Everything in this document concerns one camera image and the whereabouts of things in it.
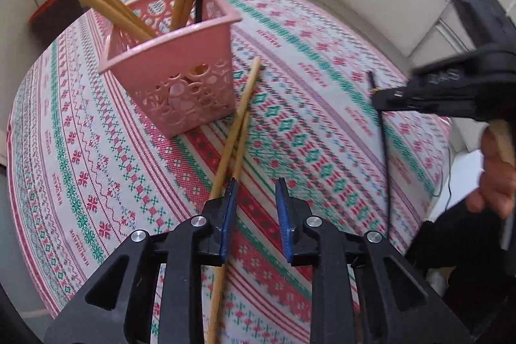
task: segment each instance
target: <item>metal screw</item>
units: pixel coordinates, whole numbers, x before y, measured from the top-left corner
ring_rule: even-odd
[[[310,216],[306,220],[306,224],[311,227],[318,227],[323,224],[323,221],[321,218],[318,218],[317,216]]]
[[[367,240],[372,243],[379,243],[382,240],[380,232],[371,231],[367,234]]]
[[[206,224],[206,218],[204,216],[195,216],[192,218],[190,223],[192,223],[192,226],[195,227],[204,226]]]
[[[131,240],[133,242],[141,242],[143,241],[147,236],[147,233],[145,231],[134,231],[131,233]]]

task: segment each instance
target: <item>pink plastic basket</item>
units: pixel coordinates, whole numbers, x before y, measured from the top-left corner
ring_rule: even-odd
[[[167,138],[235,110],[230,26],[242,20],[226,0],[204,0],[202,23],[190,17],[171,32],[173,3],[128,3],[160,35],[138,44],[112,27],[99,64],[99,74],[110,70]]]

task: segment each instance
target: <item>blue gripper pad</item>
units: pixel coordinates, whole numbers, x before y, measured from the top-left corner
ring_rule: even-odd
[[[283,247],[283,254],[287,262],[292,263],[293,258],[293,233],[295,226],[291,223],[289,216],[290,196],[288,195],[287,185],[284,178],[280,178],[276,182],[275,188],[276,208],[278,209],[278,221],[280,224],[281,245]]]
[[[226,262],[229,252],[229,243],[231,241],[231,229],[235,222],[236,216],[236,196],[238,192],[238,182],[232,178],[231,182],[224,193],[224,201],[226,204],[226,213],[224,215],[223,228],[220,231],[220,258],[223,263]]]

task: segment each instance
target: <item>patterned tablecloth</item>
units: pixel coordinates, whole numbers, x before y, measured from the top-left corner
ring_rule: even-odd
[[[282,255],[274,182],[285,177],[293,196],[344,230],[385,231],[384,161],[365,72],[374,70],[382,87],[403,76],[305,0],[228,1],[243,16],[232,29],[238,95],[255,55],[263,67],[251,105],[222,341],[308,343],[311,271],[289,267]],[[8,128],[14,222],[53,316],[130,232],[169,231],[202,209],[232,121],[163,138],[111,74],[98,75],[106,32],[94,11],[69,26],[22,82]],[[388,113],[386,123],[391,235],[403,251],[439,187],[448,127],[416,113]],[[205,313],[212,281],[206,268]],[[153,339],[158,318],[159,296]]]

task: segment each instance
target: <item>finger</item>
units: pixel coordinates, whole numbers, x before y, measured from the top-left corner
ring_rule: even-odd
[[[503,194],[513,196],[516,192],[516,170],[501,159],[484,159],[486,183],[490,188]]]
[[[486,159],[496,158],[500,156],[498,141],[489,127],[484,130],[481,137],[481,151]]]
[[[503,194],[493,189],[489,184],[485,172],[480,177],[479,189],[489,207],[491,207],[501,218],[505,219],[509,217],[514,207],[513,198],[510,195]]]
[[[466,197],[466,208],[472,213],[480,213],[486,208],[486,201],[479,189],[476,189]]]

